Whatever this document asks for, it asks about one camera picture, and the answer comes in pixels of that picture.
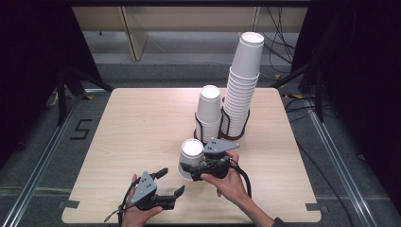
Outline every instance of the finger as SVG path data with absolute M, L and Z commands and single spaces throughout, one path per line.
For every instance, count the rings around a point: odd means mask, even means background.
M 228 155 L 231 159 L 233 159 L 236 163 L 239 162 L 239 155 L 238 155 L 237 153 L 232 152 L 232 151 L 226 151 L 226 153 L 227 153 L 227 155 Z
M 148 216 L 148 218 L 151 218 L 151 217 L 161 213 L 162 211 L 163 211 L 163 207 L 156 206 L 147 211 L 147 216 Z
M 135 182 L 136 179 L 138 179 L 138 177 L 136 176 L 136 174 L 133 174 L 133 176 L 132 176 L 132 182 Z M 133 193 L 135 193 L 135 186 L 132 188 L 130 194 L 128 195 L 128 198 L 132 198 L 132 197 L 133 197 Z
M 215 178 L 213 175 L 211 174 L 206 174 L 206 173 L 202 173 L 200 175 L 200 178 L 208 183 L 211 183 L 212 185 L 214 185 L 215 187 L 218 188 L 219 185 L 219 179 Z

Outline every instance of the floor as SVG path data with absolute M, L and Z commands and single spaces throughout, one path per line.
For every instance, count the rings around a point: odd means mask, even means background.
M 140 61 L 131 60 L 124 33 L 102 32 L 100 35 L 99 32 L 84 32 L 84 35 L 106 83 L 114 87 L 185 87 L 202 86 L 211 82 L 224 86 L 239 34 L 153 32 L 149 34 Z M 297 34 L 285 35 L 286 42 L 292 46 L 296 46 L 297 37 Z M 290 60 L 291 55 L 282 45 L 275 44 L 273 48 L 283 58 Z M 265 49 L 258 86 L 272 85 L 277 78 L 285 77 L 289 69 L 290 63 Z M 283 104 L 288 105 L 288 120 L 301 145 L 300 152 L 323 218 L 318 223 L 289 223 L 288 226 L 401 226 L 400 215 L 375 174 L 361 160 L 363 157 L 357 156 L 357 146 L 341 124 L 336 111 L 330 106 L 329 99 L 324 101 L 323 114 L 326 120 L 324 124 L 320 124 L 314 119 L 313 111 L 305 108 L 313 105 L 311 99 L 291 98 L 292 95 L 299 95 L 296 89 L 298 82 L 299 79 L 295 79 L 280 88 L 279 92 L 283 95 Z M 87 89 L 96 88 L 90 83 L 84 83 L 84 86 Z M 43 164 L 42 175 L 33 184 L 32 194 L 27 198 L 28 203 L 21 207 L 22 215 L 15 223 L 19 226 L 65 225 L 61 221 L 63 202 L 68 200 L 109 97 L 101 92 L 94 93 L 93 96 L 83 100 L 69 100 L 70 106 L 76 107 L 56 144 L 48 143 L 52 141 L 54 132 L 59 130 L 56 127 L 57 106 L 49 105 L 48 111 L 44 112 L 26 139 L 27 149 L 15 152 L 1 169 L 2 220 L 6 220 L 7 213 L 15 205 L 21 190 L 31 180 L 31 173 L 36 171 L 41 157 L 48 153 L 49 161 Z M 77 135 L 76 125 L 81 119 L 91 119 L 91 122 L 86 123 L 91 131 L 88 139 L 72 143 L 70 138 Z M 355 189 L 360 195 L 352 194 Z M 367 203 L 367 208 L 358 207 L 364 202 Z

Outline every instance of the tabletop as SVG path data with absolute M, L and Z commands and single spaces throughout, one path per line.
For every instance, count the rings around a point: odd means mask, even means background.
M 224 96 L 225 88 L 219 88 Z M 236 206 L 218 198 L 206 182 L 190 182 L 177 170 L 180 148 L 193 137 L 201 88 L 115 89 L 102 115 L 70 201 L 66 223 L 103 222 L 122 201 L 134 173 L 169 172 L 155 182 L 157 194 L 172 195 L 185 185 L 174 210 L 148 223 L 250 223 Z M 256 88 L 245 134 L 237 140 L 239 165 L 250 177 L 253 200 L 273 218 L 287 222 L 317 222 L 320 211 L 276 89 Z M 114 215 L 109 222 L 117 222 Z

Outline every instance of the black wire cup holder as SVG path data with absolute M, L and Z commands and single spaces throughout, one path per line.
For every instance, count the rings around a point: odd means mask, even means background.
M 238 140 L 238 139 L 240 139 L 245 134 L 245 127 L 247 126 L 248 119 L 250 118 L 250 115 L 251 115 L 251 110 L 248 110 L 248 116 L 247 116 L 247 119 L 245 120 L 244 128 L 242 129 L 241 134 L 239 134 L 238 136 L 229 136 L 231 118 L 227 113 L 225 113 L 224 107 L 221 107 L 221 121 L 220 121 L 220 130 L 218 132 L 218 139 L 220 139 L 220 138 L 224 138 L 226 140 Z M 221 128 L 222 125 L 223 125 L 224 116 L 227 117 L 227 120 L 228 120 L 227 133 L 226 134 L 223 132 L 223 130 Z
M 198 119 L 197 113 L 195 113 L 195 120 L 196 120 L 197 124 L 200 125 L 200 138 L 198 138 L 198 136 L 197 136 L 197 128 L 195 128 L 195 130 L 194 130 L 194 139 L 197 139 L 197 140 L 201 141 L 203 143 L 203 145 L 205 146 L 209 141 L 204 141 L 204 133 L 203 133 L 204 126 L 202 125 L 201 121 Z M 216 138 L 218 138 L 218 135 L 219 135 L 219 132 L 220 132 L 220 128 L 221 128 L 221 122 L 220 122 L 219 127 L 218 127 L 218 134 L 217 134 Z

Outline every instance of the hand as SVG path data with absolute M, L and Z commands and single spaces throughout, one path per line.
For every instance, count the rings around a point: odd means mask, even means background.
M 132 181 L 136 181 L 136 174 L 133 174 Z M 131 190 L 128 198 L 129 200 L 133 197 L 133 193 L 135 193 L 135 187 Z M 148 221 L 149 218 L 159 214 L 163 211 L 161 206 L 153 207 L 147 211 L 141 211 L 136 206 L 133 206 L 124 212 L 123 221 L 121 223 L 122 227 L 142 227 Z
M 227 155 L 234 161 L 232 165 L 236 166 L 239 155 L 231 151 L 227 151 Z M 274 224 L 274 220 L 248 196 L 241 176 L 235 169 L 229 168 L 228 174 L 224 179 L 215 178 L 213 175 L 205 173 L 201 174 L 200 177 L 217 188 L 219 197 L 223 195 L 227 200 L 237 205 L 257 227 L 272 226 Z
M 227 151 L 227 155 L 234 161 L 232 162 L 232 165 L 236 166 L 239 155 L 231 151 Z M 201 174 L 200 177 L 217 188 L 219 197 L 223 195 L 227 200 L 237 206 L 249 199 L 244 184 L 242 183 L 241 176 L 233 168 L 228 169 L 228 174 L 224 179 L 219 179 L 213 175 L 205 173 Z

